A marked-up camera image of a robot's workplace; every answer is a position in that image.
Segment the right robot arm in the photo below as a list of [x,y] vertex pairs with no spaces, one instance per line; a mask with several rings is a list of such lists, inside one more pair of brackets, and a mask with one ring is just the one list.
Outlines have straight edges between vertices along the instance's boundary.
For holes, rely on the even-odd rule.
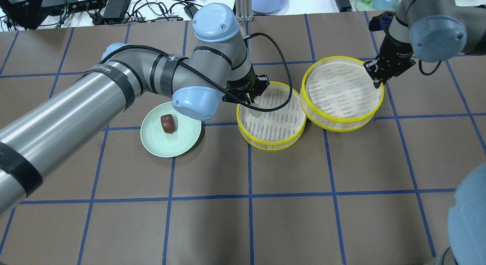
[[[363,64],[374,87],[385,85],[415,61],[441,64],[463,53],[485,55],[485,5],[457,6],[455,0],[401,0],[395,12],[371,19],[369,30],[385,37],[374,60]],[[485,164],[456,188],[448,209],[450,246],[430,265],[485,264]]]

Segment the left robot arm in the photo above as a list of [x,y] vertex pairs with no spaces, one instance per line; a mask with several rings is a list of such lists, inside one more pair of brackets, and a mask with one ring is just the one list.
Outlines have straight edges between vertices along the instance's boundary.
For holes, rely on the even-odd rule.
[[35,192],[75,151],[144,93],[172,100],[180,114],[208,121],[221,102],[256,104],[269,79],[256,75],[239,22],[221,3],[193,16],[190,57],[115,43],[76,82],[1,129],[1,215]]

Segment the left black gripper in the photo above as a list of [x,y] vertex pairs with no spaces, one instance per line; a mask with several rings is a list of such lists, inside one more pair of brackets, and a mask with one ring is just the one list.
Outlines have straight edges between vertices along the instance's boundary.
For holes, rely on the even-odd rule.
[[261,96],[270,82],[267,75],[257,75],[253,66],[240,66],[229,73],[226,90],[222,101],[233,104],[255,103],[255,98]]

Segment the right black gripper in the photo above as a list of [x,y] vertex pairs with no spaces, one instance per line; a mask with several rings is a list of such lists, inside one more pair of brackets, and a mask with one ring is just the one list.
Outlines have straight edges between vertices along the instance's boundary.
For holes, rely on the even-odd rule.
[[396,40],[386,34],[375,59],[363,63],[376,89],[392,77],[398,77],[415,65],[413,49],[409,43]]

